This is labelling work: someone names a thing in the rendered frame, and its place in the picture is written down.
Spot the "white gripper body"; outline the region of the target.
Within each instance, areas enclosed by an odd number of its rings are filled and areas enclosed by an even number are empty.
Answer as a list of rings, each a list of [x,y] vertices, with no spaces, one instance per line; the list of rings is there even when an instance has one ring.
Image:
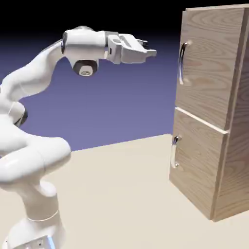
[[[131,34],[119,34],[121,40],[121,62],[122,63],[144,63],[145,47],[141,46],[137,38]]]

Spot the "tall light wood cabinet door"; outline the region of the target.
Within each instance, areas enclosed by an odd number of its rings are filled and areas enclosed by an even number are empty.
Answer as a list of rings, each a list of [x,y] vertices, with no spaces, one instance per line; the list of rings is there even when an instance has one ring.
[[[186,48],[184,84],[177,83],[176,106],[227,130],[232,91],[239,66],[248,8],[186,10],[182,13],[180,48]]]

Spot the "light wood cabinet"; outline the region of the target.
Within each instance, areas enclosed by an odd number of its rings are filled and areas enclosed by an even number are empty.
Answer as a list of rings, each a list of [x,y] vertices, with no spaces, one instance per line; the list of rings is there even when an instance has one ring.
[[[182,13],[170,165],[208,219],[249,210],[249,0]]]

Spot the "short light wood cabinet door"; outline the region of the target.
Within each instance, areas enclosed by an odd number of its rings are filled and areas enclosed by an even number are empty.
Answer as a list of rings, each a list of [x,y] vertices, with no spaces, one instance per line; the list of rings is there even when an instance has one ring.
[[[178,167],[171,167],[169,179],[209,220],[213,218],[228,134],[175,108],[173,138],[181,136],[181,140],[176,150]]]

